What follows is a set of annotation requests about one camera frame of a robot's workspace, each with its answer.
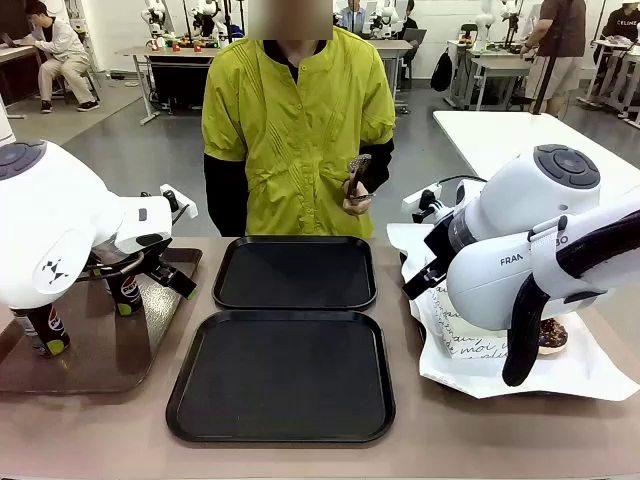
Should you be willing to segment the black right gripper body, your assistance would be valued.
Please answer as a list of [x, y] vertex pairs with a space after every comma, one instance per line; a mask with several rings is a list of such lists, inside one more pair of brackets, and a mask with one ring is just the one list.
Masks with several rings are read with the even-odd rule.
[[410, 300], [415, 300], [446, 278], [449, 265], [453, 260], [453, 247], [448, 234], [449, 225], [449, 222], [439, 222], [424, 238], [425, 245], [435, 258], [405, 282], [403, 291]]

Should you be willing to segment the person's left hand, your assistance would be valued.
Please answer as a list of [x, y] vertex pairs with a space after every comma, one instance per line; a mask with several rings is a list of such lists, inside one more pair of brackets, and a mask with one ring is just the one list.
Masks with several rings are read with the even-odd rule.
[[368, 212], [372, 203], [372, 195], [360, 181], [354, 183], [353, 179], [346, 180], [343, 190], [345, 193], [343, 210], [347, 214], [361, 216]]

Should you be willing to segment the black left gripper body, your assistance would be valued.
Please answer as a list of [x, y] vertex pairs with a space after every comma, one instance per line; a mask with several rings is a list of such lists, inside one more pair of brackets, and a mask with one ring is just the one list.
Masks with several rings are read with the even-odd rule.
[[197, 290], [197, 284], [189, 276], [162, 259], [153, 259], [144, 268], [144, 274], [185, 299], [190, 299]]

